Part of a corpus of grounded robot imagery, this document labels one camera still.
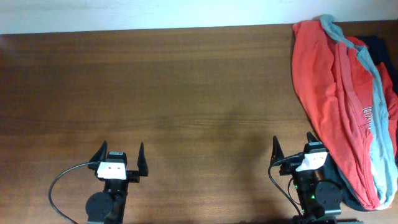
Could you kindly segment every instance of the pink fabric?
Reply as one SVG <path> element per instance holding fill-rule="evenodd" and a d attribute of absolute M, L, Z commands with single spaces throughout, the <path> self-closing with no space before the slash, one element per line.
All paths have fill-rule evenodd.
<path fill-rule="evenodd" d="M 313 127 L 366 210 L 380 206 L 369 156 L 373 76 L 355 49 L 335 44 L 319 21 L 293 26 L 293 83 Z"/>

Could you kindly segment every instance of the cable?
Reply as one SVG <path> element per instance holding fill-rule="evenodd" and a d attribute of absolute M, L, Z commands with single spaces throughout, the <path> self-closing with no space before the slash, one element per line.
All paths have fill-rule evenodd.
<path fill-rule="evenodd" d="M 293 181 L 293 177 L 290 179 L 289 183 L 287 184 L 287 193 L 289 194 L 289 197 L 290 197 L 290 198 L 292 198 L 292 196 L 290 195 L 290 184 L 292 183 L 292 181 Z"/>
<path fill-rule="evenodd" d="M 51 183 L 51 186 L 50 186 L 50 189 L 49 189 L 49 201 L 50 201 L 51 207 L 54 208 L 54 210 L 55 210 L 58 214 L 60 214 L 63 218 L 66 218 L 68 221 L 72 222 L 73 224 L 78 224 L 78 223 L 77 223 L 75 220 L 73 220 L 73 219 L 69 218 L 68 216 L 66 216 L 64 213 L 62 213 L 62 212 L 54 205 L 54 202 L 53 202 L 52 199 L 51 199 L 51 191 L 52 191 L 52 189 L 53 189 L 55 183 L 56 183 L 63 175 L 65 175 L 67 172 L 69 172 L 69 171 L 71 171 L 71 170 L 73 170 L 73 169 L 82 167 L 82 166 L 87 166 L 87 165 L 96 164 L 96 163 L 97 163 L 97 162 L 85 162 L 85 163 L 83 163 L 83 164 L 79 164 L 79 165 L 73 166 L 73 167 L 71 167 L 71 168 L 69 168 L 69 169 L 63 171 L 63 172 L 62 172 L 60 175 L 58 175 L 58 177 L 55 178 L 55 180 Z"/>
<path fill-rule="evenodd" d="M 270 166 L 268 167 L 268 176 L 269 176 L 271 182 L 272 182 L 272 183 L 275 185 L 275 187 L 277 187 L 277 188 L 282 192 L 282 194 L 285 195 L 285 197 L 292 203 L 292 205 L 293 205 L 294 208 L 296 209 L 296 211 L 297 211 L 299 217 L 302 218 L 300 209 L 299 209 L 298 206 L 294 203 L 293 199 L 291 199 L 291 198 L 286 194 L 286 192 L 285 192 L 281 187 L 279 187 L 279 185 L 275 182 L 274 178 L 272 178 L 272 176 L 271 176 L 271 168 L 272 168 L 272 166 L 273 166 L 274 164 L 275 164 L 275 163 L 273 163 L 272 165 L 270 165 Z"/>

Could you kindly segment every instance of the white backdrop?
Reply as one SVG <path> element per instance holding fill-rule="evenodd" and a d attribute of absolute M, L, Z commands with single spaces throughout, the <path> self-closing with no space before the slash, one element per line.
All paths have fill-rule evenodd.
<path fill-rule="evenodd" d="M 0 34 L 398 18 L 398 0 L 0 0 Z"/>

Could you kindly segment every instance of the light blue fabric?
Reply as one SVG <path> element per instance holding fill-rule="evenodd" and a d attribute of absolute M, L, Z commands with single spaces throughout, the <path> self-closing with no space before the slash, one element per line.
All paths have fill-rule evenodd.
<path fill-rule="evenodd" d="M 368 49 L 365 46 L 354 45 L 347 40 L 341 28 L 333 24 L 333 16 L 321 16 L 320 21 L 323 30 L 332 39 L 337 42 L 344 42 L 347 47 L 358 51 L 358 60 L 374 77 L 371 119 L 373 141 L 370 146 L 370 157 L 373 166 L 374 185 L 381 203 L 381 206 L 377 209 L 385 209 L 390 206 L 397 191 L 398 170 L 395 165 L 392 141 L 388 132 L 388 110 L 379 71 L 374 65 Z"/>

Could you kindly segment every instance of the wooden surface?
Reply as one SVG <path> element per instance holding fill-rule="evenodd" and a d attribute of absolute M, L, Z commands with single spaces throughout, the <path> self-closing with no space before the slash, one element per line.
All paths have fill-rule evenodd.
<path fill-rule="evenodd" d="M 398 67 L 397 21 L 341 25 L 386 38 Z M 291 25 L 0 36 L 0 222 L 66 223 L 49 185 L 105 139 L 129 169 L 145 144 L 149 176 L 129 186 L 125 223 L 292 217 L 267 168 L 273 135 L 287 156 L 312 130 L 292 86 L 293 44 Z M 84 223 L 102 188 L 81 168 L 53 199 Z M 398 218 L 398 200 L 371 213 L 342 207 L 341 218 Z"/>

